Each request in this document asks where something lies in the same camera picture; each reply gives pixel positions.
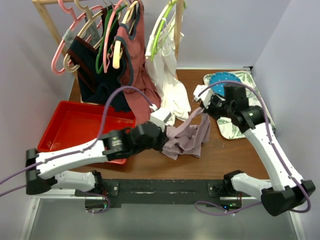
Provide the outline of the mauve tank top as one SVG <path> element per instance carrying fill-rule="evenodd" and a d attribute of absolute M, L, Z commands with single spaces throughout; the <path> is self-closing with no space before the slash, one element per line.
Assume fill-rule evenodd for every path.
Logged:
<path fill-rule="evenodd" d="M 162 153 L 173 160 L 180 155 L 193 155 L 200 158 L 202 144 L 209 141 L 210 129 L 209 115 L 198 107 L 178 127 L 166 128 L 168 141 L 164 144 Z"/>

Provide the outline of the pink plastic hanger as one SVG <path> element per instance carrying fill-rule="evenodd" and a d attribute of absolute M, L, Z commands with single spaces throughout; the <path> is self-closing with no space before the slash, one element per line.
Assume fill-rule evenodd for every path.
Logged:
<path fill-rule="evenodd" d="M 105 39 L 103 43 L 103 55 L 102 55 L 102 64 L 103 64 L 103 72 L 106 73 L 108 71 L 108 61 L 107 61 L 107 55 L 108 55 L 108 41 L 109 41 L 109 35 L 111 31 L 111 26 L 113 24 L 113 20 L 116 16 L 117 10 L 121 7 L 121 4 L 124 4 L 125 6 L 129 6 L 132 1 L 131 0 L 119 0 L 118 3 L 113 7 L 112 10 L 108 11 L 108 13 L 111 13 L 109 16 L 108 24 L 106 25 L 105 30 Z"/>

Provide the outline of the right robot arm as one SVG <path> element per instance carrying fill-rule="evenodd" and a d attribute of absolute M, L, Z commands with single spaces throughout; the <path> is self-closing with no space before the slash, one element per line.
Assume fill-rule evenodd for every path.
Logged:
<path fill-rule="evenodd" d="M 316 186 L 312 180 L 305 180 L 287 158 L 273 134 L 265 107 L 262 103 L 249 104 L 247 85 L 229 80 L 223 84 L 224 95 L 207 86 L 195 97 L 200 98 L 204 113 L 215 120 L 229 118 L 239 128 L 257 152 L 269 181 L 235 170 L 224 175 L 222 191 L 230 197 L 238 192 L 254 197 L 274 217 L 287 211 L 307 213 Z"/>

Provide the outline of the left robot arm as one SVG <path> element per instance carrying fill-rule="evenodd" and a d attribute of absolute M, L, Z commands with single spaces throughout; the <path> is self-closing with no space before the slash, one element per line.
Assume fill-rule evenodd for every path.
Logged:
<path fill-rule="evenodd" d="M 162 151 L 168 141 L 164 123 L 147 121 L 134 128 L 112 130 L 89 142 L 66 149 L 26 151 L 26 194 L 39 195 L 51 189 L 75 189 L 99 196 L 104 190 L 101 174 L 75 172 L 86 165 L 128 159 L 145 150 Z"/>

